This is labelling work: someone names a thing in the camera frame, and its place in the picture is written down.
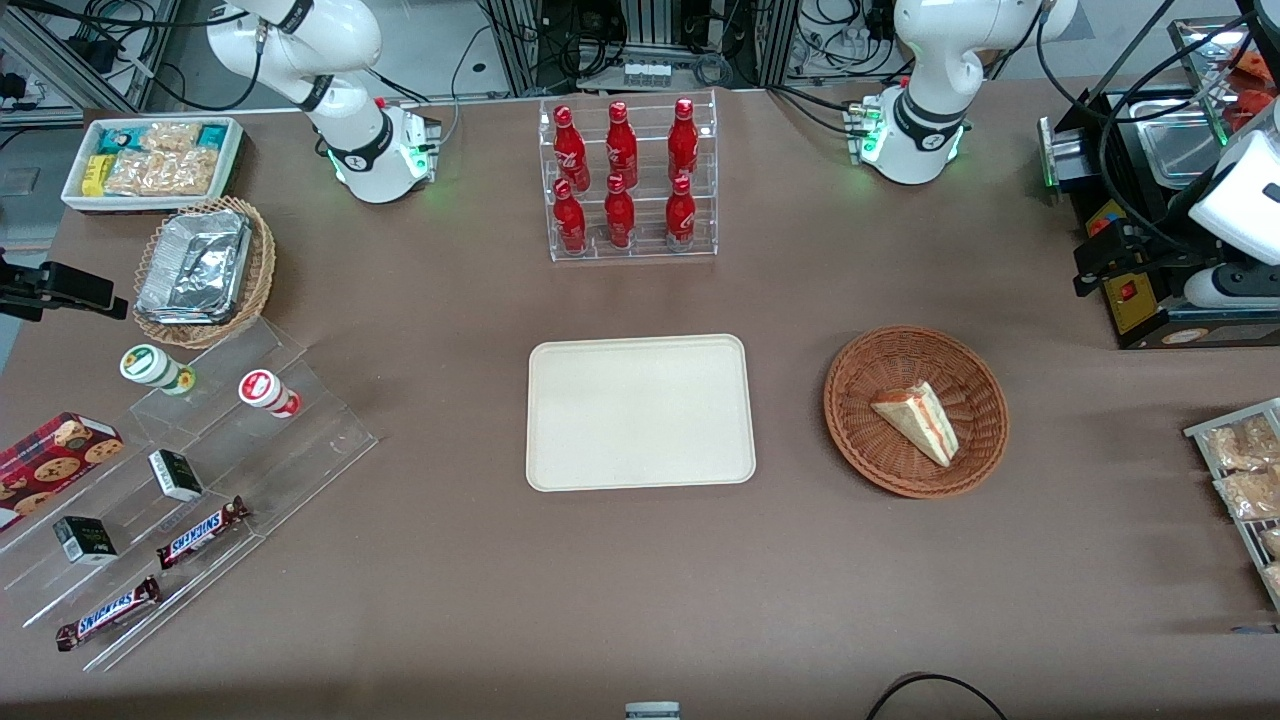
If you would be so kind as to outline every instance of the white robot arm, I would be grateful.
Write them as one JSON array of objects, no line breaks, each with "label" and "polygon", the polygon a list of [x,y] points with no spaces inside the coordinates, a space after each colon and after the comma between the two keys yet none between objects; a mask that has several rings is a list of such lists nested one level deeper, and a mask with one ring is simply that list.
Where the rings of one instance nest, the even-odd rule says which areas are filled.
[{"label": "white robot arm", "polygon": [[868,133],[860,160],[904,184],[938,177],[983,83],[977,51],[1018,46],[1034,22],[1052,40],[1075,9],[1076,0],[897,0],[893,26],[915,54],[915,69],[905,88],[868,96],[859,108]]},{"label": "white robot arm", "polygon": [[[372,68],[383,36],[360,0],[242,0],[210,19],[209,45],[232,72],[257,78],[307,113],[351,192],[389,202],[434,178],[439,127],[375,102],[356,72]],[[266,24],[265,37],[262,23]]]}]

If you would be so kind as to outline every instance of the cookie box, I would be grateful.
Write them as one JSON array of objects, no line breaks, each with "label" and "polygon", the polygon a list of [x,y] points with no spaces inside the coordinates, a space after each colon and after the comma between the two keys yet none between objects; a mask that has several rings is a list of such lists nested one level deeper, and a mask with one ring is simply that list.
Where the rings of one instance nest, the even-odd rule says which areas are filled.
[{"label": "cookie box", "polygon": [[115,428],[63,413],[0,452],[0,532],[123,447]]}]

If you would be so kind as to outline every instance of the small bottle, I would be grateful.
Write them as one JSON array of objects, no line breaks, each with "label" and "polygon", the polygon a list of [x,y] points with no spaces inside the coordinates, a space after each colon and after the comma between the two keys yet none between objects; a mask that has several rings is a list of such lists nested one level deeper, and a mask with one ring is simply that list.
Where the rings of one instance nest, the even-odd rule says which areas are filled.
[{"label": "small bottle", "polygon": [[556,232],[561,236],[564,252],[570,255],[586,252],[586,215],[582,213],[582,205],[573,197],[573,188],[567,179],[556,178],[552,191],[556,192],[552,214],[556,215]]},{"label": "small bottle", "polygon": [[154,345],[134,345],[120,357],[120,374],[165,395],[184,395],[196,387],[196,372]]},{"label": "small bottle", "polygon": [[573,192],[586,192],[591,187],[591,173],[586,169],[586,143],[582,142],[582,133],[573,127],[573,113],[568,106],[556,108],[556,163],[559,164],[561,177],[567,179]]},{"label": "small bottle", "polygon": [[284,387],[270,370],[252,370],[239,386],[241,400],[252,407],[261,407],[275,418],[292,418],[302,409],[302,397]]},{"label": "small bottle", "polygon": [[698,169],[698,127],[694,126],[694,101],[687,97],[676,100],[676,122],[667,136],[667,155],[672,182],[681,173],[692,177]]},{"label": "small bottle", "polygon": [[689,195],[689,176],[680,176],[671,183],[667,199],[667,247],[684,252],[694,243],[694,213],[698,206]]},{"label": "small bottle", "polygon": [[640,154],[636,149],[636,131],[627,120],[627,104],[609,104],[609,135],[604,138],[609,154],[609,172],[622,176],[627,190],[640,182]]},{"label": "small bottle", "polygon": [[636,229],[636,206],[627,192],[621,173],[609,176],[609,196],[604,199],[604,217],[609,220],[609,242],[618,250],[631,247]]}]

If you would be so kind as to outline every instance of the snickers bar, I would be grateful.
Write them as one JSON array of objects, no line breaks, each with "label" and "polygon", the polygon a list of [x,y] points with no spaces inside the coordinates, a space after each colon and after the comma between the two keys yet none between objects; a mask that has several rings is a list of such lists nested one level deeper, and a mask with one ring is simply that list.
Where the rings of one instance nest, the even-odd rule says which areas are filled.
[{"label": "snickers bar", "polygon": [[195,528],[182,533],[178,539],[156,551],[160,556],[160,568],[168,570],[178,562],[186,560],[209,541],[227,532],[232,525],[248,516],[248,507],[237,495],[234,500],[223,505],[209,518],[205,518]]},{"label": "snickers bar", "polygon": [[143,605],[160,602],[160,584],[151,575],[142,584],[120,597],[81,618],[79,623],[68,623],[58,629],[58,650],[67,652],[87,641],[93,633],[133,612]]}]

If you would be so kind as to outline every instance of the white tray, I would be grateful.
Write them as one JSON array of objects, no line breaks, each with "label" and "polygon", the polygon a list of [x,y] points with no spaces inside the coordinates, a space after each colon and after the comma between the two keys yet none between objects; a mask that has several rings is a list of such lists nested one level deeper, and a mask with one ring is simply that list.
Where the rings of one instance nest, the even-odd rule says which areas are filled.
[{"label": "white tray", "polygon": [[[88,167],[88,159],[97,151],[104,131],[141,127],[157,120],[227,127],[227,137],[223,138],[223,146],[218,151],[218,165],[214,167],[214,178],[209,183],[209,192],[205,195],[166,195],[160,197],[122,197],[114,195],[88,197],[81,192],[84,168]],[[177,210],[178,208],[186,208],[197,202],[216,200],[223,196],[227,183],[230,181],[232,169],[236,167],[236,154],[239,150],[243,132],[239,123],[225,115],[172,115],[163,118],[143,117],[93,120],[84,129],[81,147],[76,152],[76,161],[72,163],[72,169],[67,173],[67,182],[63,184],[63,202],[68,208],[79,210],[81,213],[142,213],[148,210]]]},{"label": "white tray", "polygon": [[547,342],[530,354],[525,475],[535,489],[727,484],[754,473],[736,337]]}]

